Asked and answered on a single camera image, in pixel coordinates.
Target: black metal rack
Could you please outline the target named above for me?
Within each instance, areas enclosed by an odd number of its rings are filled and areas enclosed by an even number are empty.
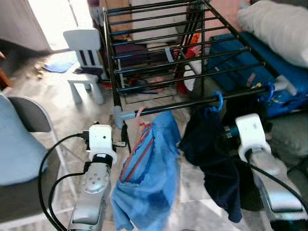
[[[180,7],[180,6],[189,6],[189,7],[196,7],[198,8],[196,10],[187,12],[180,12],[180,13],[172,13],[165,16],[151,16],[151,17],[145,17],[141,19],[132,19],[128,21],[120,21],[120,22],[109,22],[109,18],[113,16],[118,15],[124,15],[124,14],[134,14],[134,13],[140,13],[140,12],[148,12],[148,11],[157,11],[162,9],[170,9],[174,7]],[[211,12],[214,17],[205,17],[205,12]],[[125,31],[117,31],[112,32],[111,26],[117,25],[117,24],[126,24],[126,23],[132,23],[137,21],[145,21],[145,20],[153,20],[158,18],[164,18],[164,17],[171,17],[176,15],[185,15],[187,20],[183,22],[176,22],[161,26],[149,26],[144,28],[137,28],[132,30],[125,30]],[[112,84],[112,93],[113,93],[113,100],[115,105],[115,119],[117,120],[117,126],[120,127],[121,123],[123,123],[123,120],[128,118],[134,118],[137,114],[138,110],[134,112],[123,112],[122,111],[122,104],[120,99],[120,94],[125,96],[125,94],[128,94],[130,92],[141,92],[145,90],[153,90],[157,88],[163,88],[168,87],[172,84],[175,84],[176,82],[187,80],[187,79],[193,79],[193,78],[200,78],[203,82],[203,80],[207,77],[219,75],[227,72],[236,72],[239,70],[249,69],[249,68],[255,68],[258,66],[263,66],[266,68],[275,78],[277,78],[280,74],[278,71],[275,70],[269,63],[264,60],[264,58],[255,51],[248,42],[237,32],[235,28],[233,28],[206,0],[195,0],[195,1],[187,1],[187,0],[172,0],[167,2],[161,2],[161,3],[153,3],[153,4],[146,4],[146,5],[140,5],[140,6],[132,6],[132,7],[126,7],[126,8],[119,8],[119,9],[112,9],[112,10],[103,10],[101,18],[99,19],[101,22],[101,30],[103,33],[103,42],[105,44],[105,51],[107,54],[107,74],[111,80]],[[223,24],[223,26],[215,27],[215,28],[205,28],[205,21],[209,20],[220,20],[220,22]],[[198,24],[202,24],[201,28],[198,30],[198,32],[201,32],[202,35],[202,42],[196,43],[196,44],[190,44],[190,40],[193,37],[193,34],[196,33],[196,28]],[[144,31],[150,31],[150,30],[158,30],[163,28],[169,28],[169,27],[175,27],[175,26],[184,26],[184,32],[183,33],[177,33],[172,35],[166,35],[166,36],[158,36],[153,38],[145,38],[145,39],[139,39],[134,41],[123,41],[123,42],[114,42],[113,37],[116,35],[123,35],[123,34],[133,34],[133,33],[139,33]],[[221,30],[221,29],[228,29],[234,37],[232,38],[226,38],[226,39],[219,39],[219,40],[213,40],[213,41],[206,41],[205,40],[205,32],[207,31],[213,31],[213,30]],[[153,47],[156,50],[149,49],[147,52],[143,51],[136,51],[135,53],[121,53],[117,54],[115,52],[116,46],[122,46],[125,44],[130,43],[140,43],[140,42],[147,42],[147,41],[153,41],[157,39],[166,39],[166,38],[172,38],[172,37],[181,37],[181,41],[178,44],[175,45],[169,45],[168,49],[170,51],[174,51],[175,49],[179,50],[177,55],[174,56],[174,61],[164,61],[161,60],[147,60],[145,63],[140,63],[139,65],[128,65],[123,68],[119,68],[119,61],[124,58],[131,58],[131,57],[138,57],[141,55],[147,55],[150,54],[159,54],[159,53],[165,53],[165,47],[166,46],[156,46]],[[232,39],[237,39],[240,41],[245,48],[235,51],[229,51],[224,53],[216,53],[212,55],[206,55],[205,54],[205,46],[207,44],[212,43],[218,43],[218,42],[225,42]],[[187,59],[184,55],[187,48],[192,46],[202,46],[201,48],[201,55],[196,58]],[[235,57],[241,53],[244,52],[250,52],[254,57],[258,60],[257,63],[247,66],[239,66],[236,68],[232,68],[229,70],[224,71],[217,71],[214,73],[207,73],[205,70],[204,61],[210,58],[218,57],[218,56],[228,56],[229,58]],[[202,61],[202,72],[201,74],[197,74],[194,68],[191,66],[191,61],[201,60]],[[139,75],[148,75],[149,73],[158,73],[159,76],[163,77],[164,75],[169,75],[170,71],[171,73],[176,73],[178,70],[183,70],[185,65],[189,65],[191,70],[194,72],[193,76],[189,77],[182,77],[182,78],[174,78],[174,79],[166,79],[163,81],[155,82],[155,83],[149,83],[145,85],[140,86],[128,86],[126,87],[123,83],[124,81],[129,80],[132,78],[134,74]],[[224,100],[235,98],[235,97],[242,97],[246,95],[251,94],[257,94],[257,93],[263,93],[269,91],[269,87],[259,87],[255,89],[245,89],[240,91],[234,91],[229,92],[227,94],[223,95]],[[201,95],[204,95],[204,85],[201,84]],[[219,98],[217,96],[212,97],[201,97],[197,101],[193,102],[181,102],[181,103],[171,103],[164,106],[159,107],[153,107],[153,108],[147,108],[145,109],[141,115],[148,115],[148,114],[154,114],[159,113],[167,110],[175,110],[180,109],[184,107],[189,107],[197,104],[208,104],[213,102],[218,102]]]

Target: tiled floor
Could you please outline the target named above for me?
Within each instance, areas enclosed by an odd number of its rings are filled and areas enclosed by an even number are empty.
[[[15,73],[14,88],[9,95],[21,95],[32,98],[40,103],[49,113],[54,124],[58,136],[64,137],[76,133],[78,131],[89,129],[94,121],[99,121],[101,124],[112,124],[112,109],[113,100],[110,90],[103,90],[103,96],[106,99],[104,105],[97,105],[94,101],[92,93],[87,93],[83,86],[80,86],[80,91],[83,103],[75,105],[70,92],[70,88],[65,80],[66,74],[56,74],[46,72],[43,79],[26,78],[26,73],[32,68],[33,62],[29,62],[23,69]],[[179,96],[168,97],[161,100],[155,100],[144,103],[135,103],[124,105],[125,110],[135,110],[145,106],[159,106],[164,103],[180,101]],[[189,120],[187,109],[181,109],[173,112],[181,133],[184,133],[185,125]],[[151,121],[155,115],[144,116],[142,119],[146,122]],[[128,133],[130,141],[134,144],[137,129],[135,121],[130,120],[128,124]],[[114,129],[114,140],[119,140],[119,130]],[[44,138],[43,142],[50,146],[50,140]],[[82,159],[87,159],[85,145],[82,140],[66,141],[66,146]],[[112,185],[115,184],[121,170],[125,156],[128,154],[126,149],[118,148],[118,162],[112,168]],[[71,172],[80,172],[83,164],[75,159],[68,157],[68,165]],[[258,212],[243,211],[243,219],[239,224],[233,224],[228,220],[227,214],[220,209],[203,187],[203,174],[196,168],[187,163],[184,159],[181,161],[181,184],[178,195],[178,200],[173,207],[170,221],[166,230],[170,231],[264,231],[267,230],[261,220],[261,215]],[[78,185],[80,179],[75,178],[75,183]],[[74,200],[66,185],[62,193],[61,203],[63,207],[72,206]],[[61,214],[60,220],[64,225],[67,225],[70,212]],[[47,220],[22,226],[10,231],[53,231],[54,228]],[[112,208],[109,206],[106,213],[106,222],[104,223],[104,231],[115,230],[113,223]]]

